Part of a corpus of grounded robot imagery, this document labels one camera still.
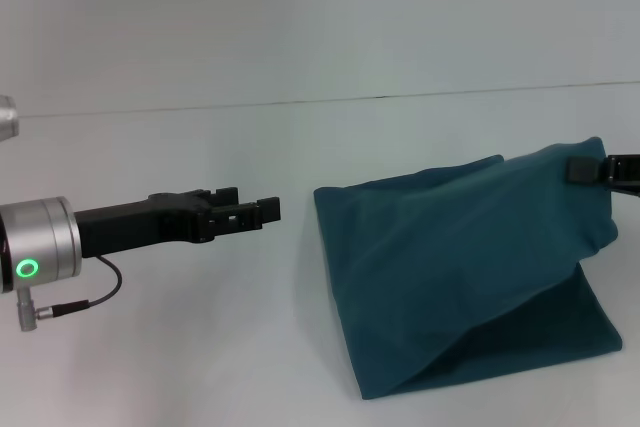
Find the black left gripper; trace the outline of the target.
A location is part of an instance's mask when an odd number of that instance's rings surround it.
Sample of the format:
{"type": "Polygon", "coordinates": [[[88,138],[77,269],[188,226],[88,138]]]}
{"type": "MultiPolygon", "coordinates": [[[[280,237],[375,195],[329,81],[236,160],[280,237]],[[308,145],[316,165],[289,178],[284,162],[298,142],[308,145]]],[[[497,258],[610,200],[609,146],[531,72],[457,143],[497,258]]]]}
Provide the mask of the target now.
{"type": "Polygon", "coordinates": [[[281,220],[279,197],[239,204],[237,187],[153,194],[139,202],[78,211],[82,256],[168,242],[206,243],[281,220]]]}

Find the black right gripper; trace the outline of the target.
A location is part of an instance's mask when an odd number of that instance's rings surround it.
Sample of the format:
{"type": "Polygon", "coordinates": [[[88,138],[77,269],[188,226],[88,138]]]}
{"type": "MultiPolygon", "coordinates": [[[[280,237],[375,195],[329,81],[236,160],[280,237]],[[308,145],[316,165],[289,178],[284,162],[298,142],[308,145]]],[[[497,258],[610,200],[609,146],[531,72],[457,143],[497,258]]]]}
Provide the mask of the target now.
{"type": "Polygon", "coordinates": [[[569,183],[605,183],[612,192],[638,197],[640,194],[640,156],[611,155],[605,159],[573,156],[567,160],[569,183]]]}

